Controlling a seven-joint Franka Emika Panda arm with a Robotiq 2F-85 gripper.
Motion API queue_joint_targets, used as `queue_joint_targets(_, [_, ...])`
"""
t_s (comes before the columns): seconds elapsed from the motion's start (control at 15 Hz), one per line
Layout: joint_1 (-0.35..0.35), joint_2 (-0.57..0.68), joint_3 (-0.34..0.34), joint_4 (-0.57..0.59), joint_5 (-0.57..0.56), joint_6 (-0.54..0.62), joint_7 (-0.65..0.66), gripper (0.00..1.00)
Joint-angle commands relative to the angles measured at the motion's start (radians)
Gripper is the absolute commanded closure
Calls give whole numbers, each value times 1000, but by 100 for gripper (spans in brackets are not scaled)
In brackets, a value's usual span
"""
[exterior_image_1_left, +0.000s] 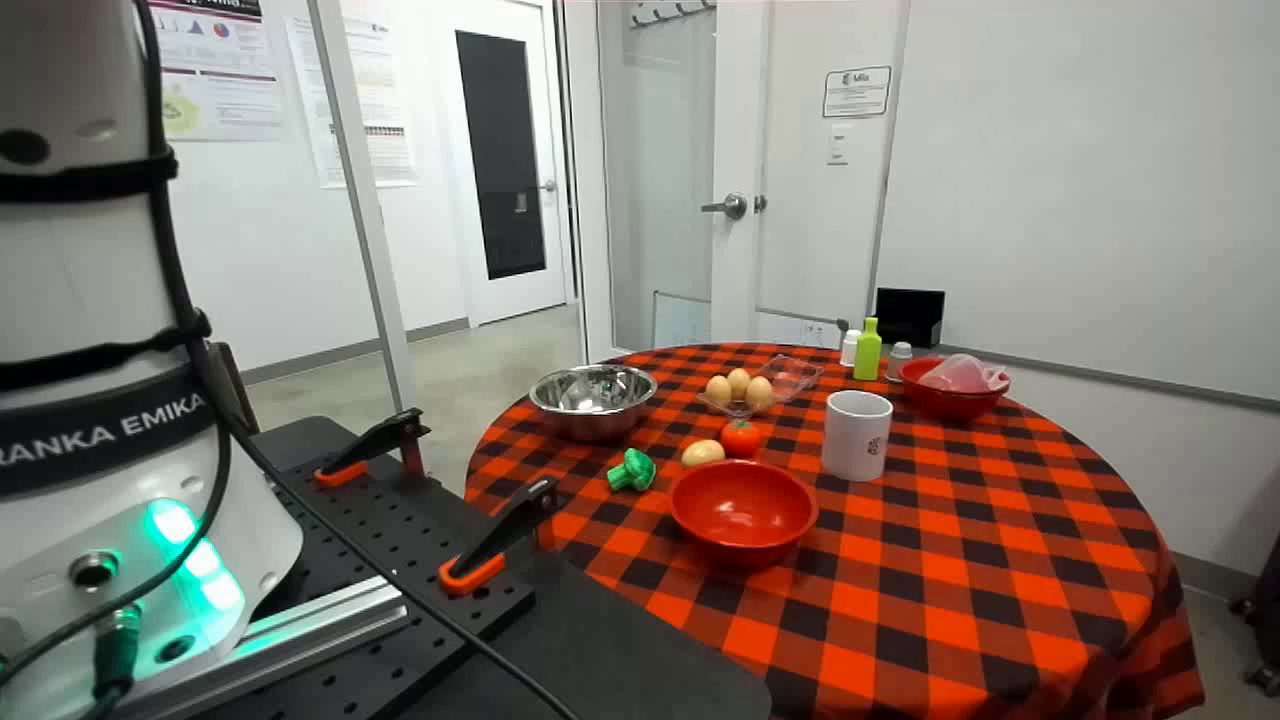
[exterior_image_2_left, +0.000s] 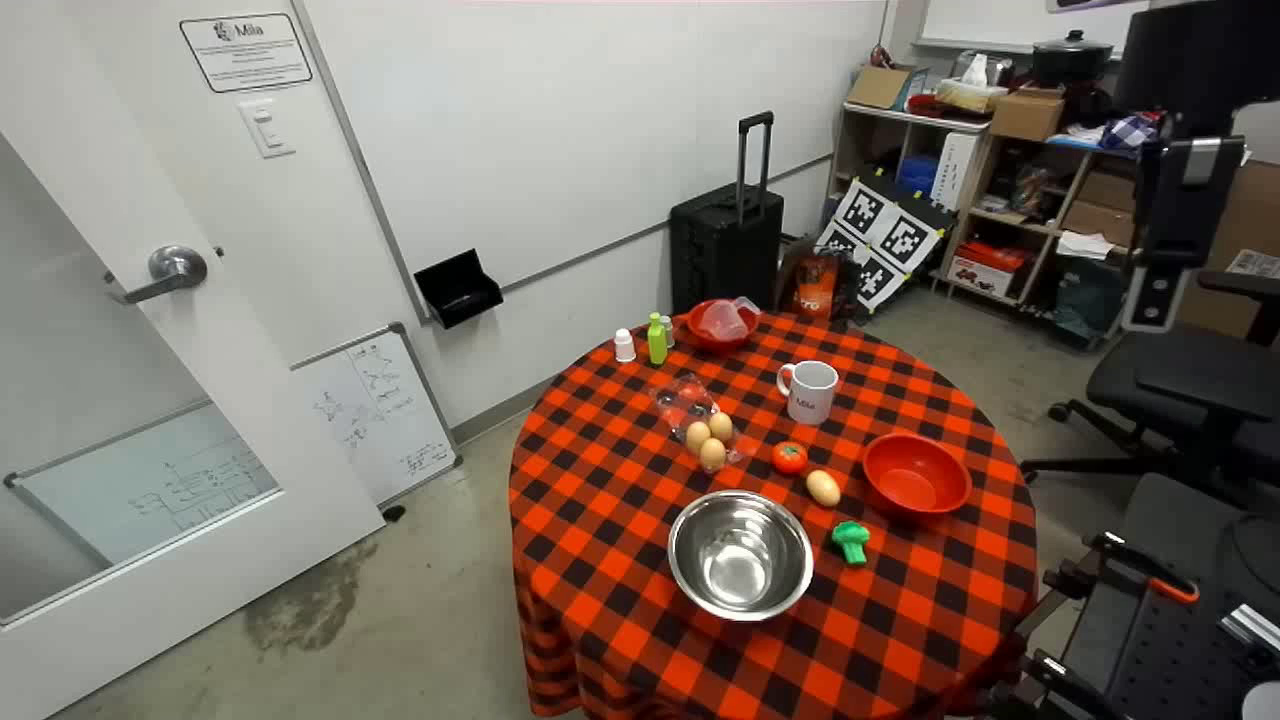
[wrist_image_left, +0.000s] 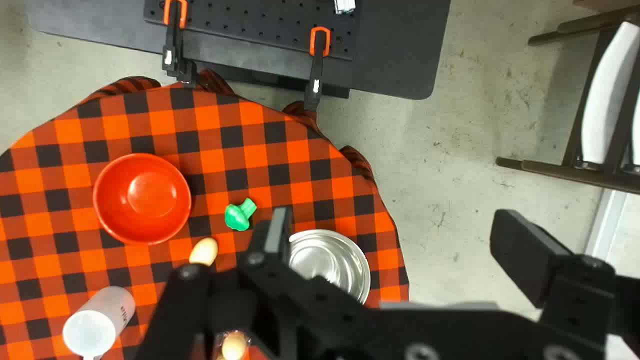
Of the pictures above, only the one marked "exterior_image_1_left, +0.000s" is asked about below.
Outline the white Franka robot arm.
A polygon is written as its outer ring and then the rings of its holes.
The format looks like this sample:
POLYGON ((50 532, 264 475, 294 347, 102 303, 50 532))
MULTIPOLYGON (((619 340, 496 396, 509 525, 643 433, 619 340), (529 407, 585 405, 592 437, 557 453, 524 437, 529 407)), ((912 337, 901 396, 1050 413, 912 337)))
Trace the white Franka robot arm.
POLYGON ((206 384, 142 0, 0 0, 0 720, 232 656, 304 547, 206 384))

